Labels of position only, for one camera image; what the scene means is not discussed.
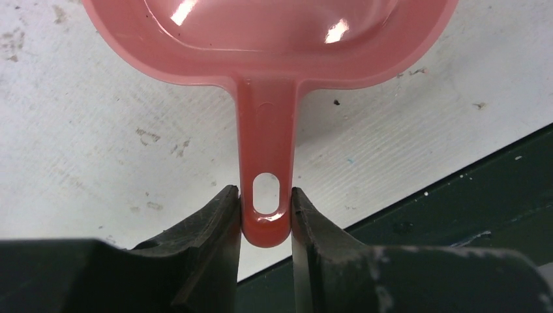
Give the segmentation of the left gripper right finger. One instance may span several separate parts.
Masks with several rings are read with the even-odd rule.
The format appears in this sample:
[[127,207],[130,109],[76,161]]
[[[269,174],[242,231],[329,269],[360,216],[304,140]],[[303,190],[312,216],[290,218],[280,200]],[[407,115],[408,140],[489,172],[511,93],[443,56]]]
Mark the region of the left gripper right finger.
[[366,245],[291,191],[298,312],[551,312],[552,288],[519,252]]

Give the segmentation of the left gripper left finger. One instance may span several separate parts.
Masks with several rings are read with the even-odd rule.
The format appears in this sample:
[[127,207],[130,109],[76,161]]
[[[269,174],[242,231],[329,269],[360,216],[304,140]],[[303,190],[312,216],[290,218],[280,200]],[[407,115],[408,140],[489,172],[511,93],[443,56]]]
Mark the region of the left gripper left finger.
[[98,239],[1,241],[2,312],[232,312],[241,202],[225,186],[134,248]]

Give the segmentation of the pink dustpan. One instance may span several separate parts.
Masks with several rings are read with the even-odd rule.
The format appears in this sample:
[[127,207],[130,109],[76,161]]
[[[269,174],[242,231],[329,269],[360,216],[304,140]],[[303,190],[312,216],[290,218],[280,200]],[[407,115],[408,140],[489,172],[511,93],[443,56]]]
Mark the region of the pink dustpan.
[[235,100],[242,222],[269,248],[290,232],[299,101],[360,89],[416,63],[456,1],[84,1],[99,35],[162,82],[213,85]]

